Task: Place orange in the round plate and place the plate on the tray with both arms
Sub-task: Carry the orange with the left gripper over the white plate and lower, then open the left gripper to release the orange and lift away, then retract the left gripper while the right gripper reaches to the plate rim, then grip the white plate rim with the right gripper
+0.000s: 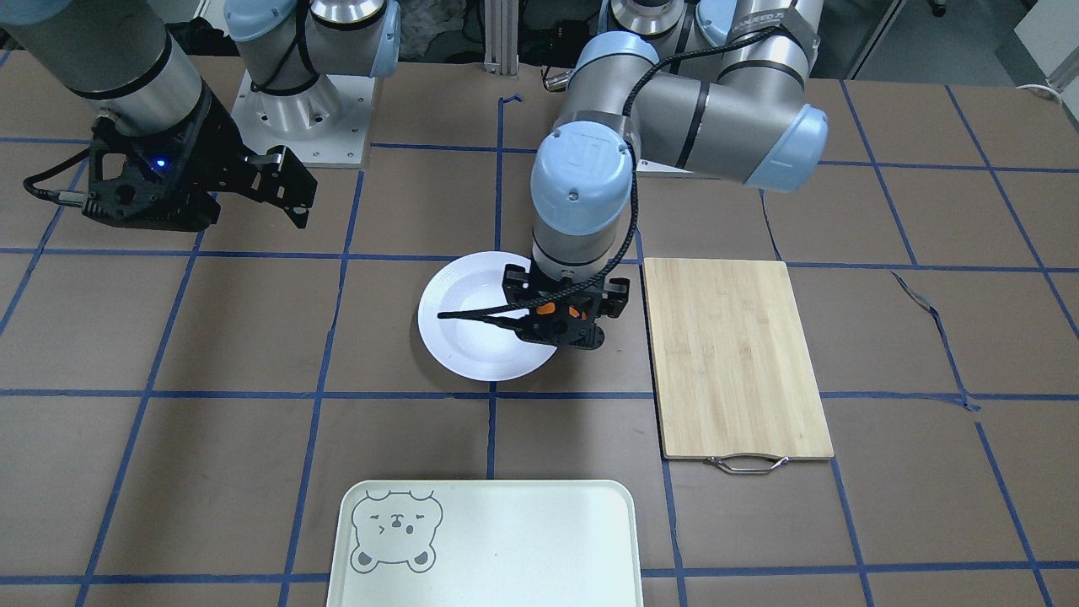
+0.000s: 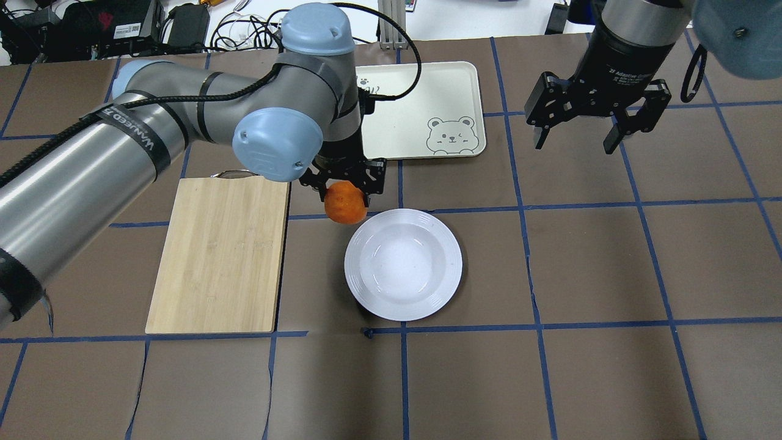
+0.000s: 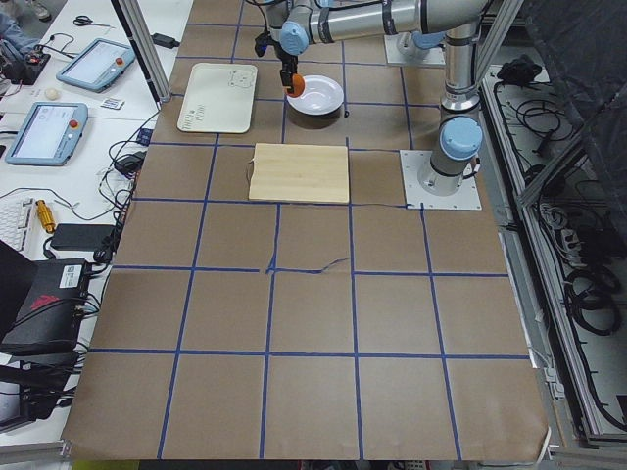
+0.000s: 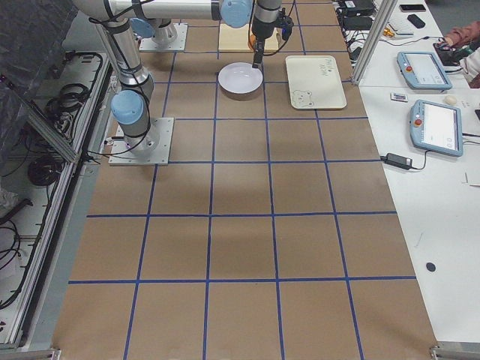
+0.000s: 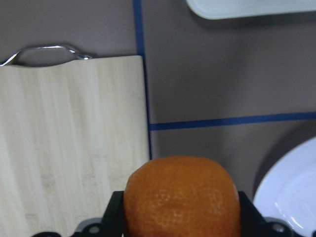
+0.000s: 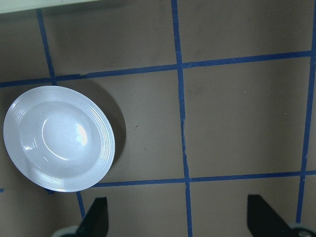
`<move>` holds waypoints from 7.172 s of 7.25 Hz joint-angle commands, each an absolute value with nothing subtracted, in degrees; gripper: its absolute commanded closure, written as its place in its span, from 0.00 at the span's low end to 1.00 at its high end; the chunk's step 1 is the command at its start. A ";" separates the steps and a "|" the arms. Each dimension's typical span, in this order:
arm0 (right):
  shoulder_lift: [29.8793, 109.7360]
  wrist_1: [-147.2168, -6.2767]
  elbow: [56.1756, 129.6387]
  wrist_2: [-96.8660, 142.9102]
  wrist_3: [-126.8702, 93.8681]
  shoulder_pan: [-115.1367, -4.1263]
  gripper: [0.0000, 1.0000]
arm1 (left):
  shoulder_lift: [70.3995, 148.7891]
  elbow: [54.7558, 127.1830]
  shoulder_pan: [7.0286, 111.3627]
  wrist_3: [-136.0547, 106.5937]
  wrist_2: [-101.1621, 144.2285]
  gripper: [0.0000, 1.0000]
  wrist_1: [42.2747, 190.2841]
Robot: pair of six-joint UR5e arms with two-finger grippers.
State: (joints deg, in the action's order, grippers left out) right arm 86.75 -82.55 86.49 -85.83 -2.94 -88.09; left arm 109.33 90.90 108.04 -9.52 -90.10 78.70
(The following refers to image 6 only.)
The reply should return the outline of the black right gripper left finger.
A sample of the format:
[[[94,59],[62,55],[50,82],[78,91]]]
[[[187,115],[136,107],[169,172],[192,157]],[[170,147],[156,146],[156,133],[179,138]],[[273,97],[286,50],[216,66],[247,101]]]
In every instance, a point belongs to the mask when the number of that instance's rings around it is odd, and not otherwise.
[[[109,231],[108,202],[97,197],[76,230],[77,237],[106,237]]]

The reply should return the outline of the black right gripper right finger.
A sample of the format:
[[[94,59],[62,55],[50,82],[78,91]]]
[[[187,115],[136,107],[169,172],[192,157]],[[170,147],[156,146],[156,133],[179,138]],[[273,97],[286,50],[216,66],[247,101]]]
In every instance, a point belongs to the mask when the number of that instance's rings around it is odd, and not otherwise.
[[[299,236],[260,195],[247,197],[247,227],[253,237]]]

